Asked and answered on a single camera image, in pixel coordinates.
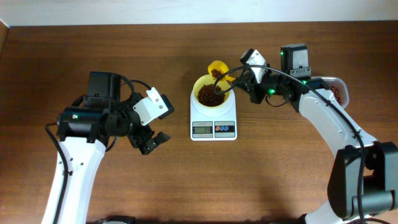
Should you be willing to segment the yellow measuring scoop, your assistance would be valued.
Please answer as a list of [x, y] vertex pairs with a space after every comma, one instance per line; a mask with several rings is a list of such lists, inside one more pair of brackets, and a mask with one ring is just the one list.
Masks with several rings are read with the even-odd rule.
[[[214, 82], [217, 80], [217, 78], [222, 77], [228, 71], [229, 71], [228, 66], [224, 62], [219, 60], [213, 61], [208, 66], [208, 73], [211, 75]], [[223, 76], [222, 79], [220, 79], [221, 82], [222, 81], [233, 82], [235, 80], [236, 80], [235, 77], [231, 77], [229, 75], [225, 75]]]

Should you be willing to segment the red beans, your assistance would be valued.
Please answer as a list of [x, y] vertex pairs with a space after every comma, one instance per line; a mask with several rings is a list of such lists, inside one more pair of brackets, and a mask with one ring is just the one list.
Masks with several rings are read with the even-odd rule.
[[[198, 101], [209, 107], [219, 106], [225, 101], [225, 94], [218, 95], [213, 91], [214, 84], [203, 85], [198, 91]], [[333, 92], [333, 95], [337, 102], [342, 105], [340, 90], [337, 86], [330, 85], [330, 90]]]

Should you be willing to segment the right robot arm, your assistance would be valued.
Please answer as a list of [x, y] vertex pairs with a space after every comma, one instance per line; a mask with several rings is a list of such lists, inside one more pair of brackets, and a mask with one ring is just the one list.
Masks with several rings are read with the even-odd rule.
[[397, 146], [363, 131], [340, 105], [329, 84], [313, 78], [305, 44], [280, 48], [281, 69], [249, 49], [240, 58], [242, 74], [234, 82], [259, 104], [280, 95], [308, 119], [335, 158], [328, 200], [303, 214], [299, 223], [366, 223], [397, 209]]

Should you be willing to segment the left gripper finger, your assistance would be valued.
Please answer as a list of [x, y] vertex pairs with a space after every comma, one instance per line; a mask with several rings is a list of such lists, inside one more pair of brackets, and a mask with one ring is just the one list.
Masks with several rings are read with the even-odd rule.
[[150, 154], [158, 146], [167, 142], [170, 139], [171, 139], [171, 136], [169, 136], [168, 134], [165, 134], [164, 132], [161, 131], [158, 135], [156, 135], [156, 137], [154, 137], [146, 142], [146, 150], [147, 150], [146, 154]]
[[174, 107], [172, 106], [171, 102], [169, 101], [169, 99], [167, 98], [167, 96], [165, 94], [162, 94], [161, 98], [163, 99], [163, 102], [165, 103], [165, 105], [167, 107], [167, 111], [165, 113], [163, 113], [162, 115], [160, 115], [159, 119], [164, 119], [168, 115], [172, 114], [175, 109], [174, 109]]

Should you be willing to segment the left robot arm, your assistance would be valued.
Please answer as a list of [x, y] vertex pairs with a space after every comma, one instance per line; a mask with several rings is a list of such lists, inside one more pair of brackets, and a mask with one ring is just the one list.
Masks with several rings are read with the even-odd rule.
[[57, 149], [57, 165], [43, 223], [85, 223], [97, 170], [120, 137], [148, 155], [170, 139], [149, 124], [174, 112], [154, 87], [142, 96], [134, 81], [110, 72], [91, 72], [88, 92], [64, 109], [45, 130]]

